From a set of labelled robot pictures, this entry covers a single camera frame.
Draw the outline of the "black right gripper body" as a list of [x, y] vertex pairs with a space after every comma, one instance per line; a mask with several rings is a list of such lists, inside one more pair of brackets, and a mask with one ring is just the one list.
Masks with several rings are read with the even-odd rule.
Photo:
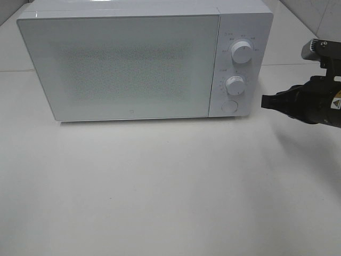
[[340, 42], [319, 39], [315, 46], [323, 76], [312, 76], [303, 85], [303, 121], [308, 124], [340, 125]]

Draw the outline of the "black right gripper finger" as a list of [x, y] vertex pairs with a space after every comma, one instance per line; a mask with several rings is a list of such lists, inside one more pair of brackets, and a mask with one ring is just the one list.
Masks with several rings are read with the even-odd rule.
[[289, 117], [298, 117], [297, 98], [301, 92], [301, 85], [294, 85], [286, 91], [274, 95], [262, 95], [261, 107], [281, 112]]

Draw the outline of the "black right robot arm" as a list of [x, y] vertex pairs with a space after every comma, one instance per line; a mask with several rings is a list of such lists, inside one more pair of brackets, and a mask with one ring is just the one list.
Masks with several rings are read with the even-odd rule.
[[301, 56], [318, 61], [326, 74], [275, 95], [263, 95], [261, 107], [307, 124], [340, 128], [340, 81], [335, 80], [340, 76], [340, 42], [312, 39], [303, 46]]

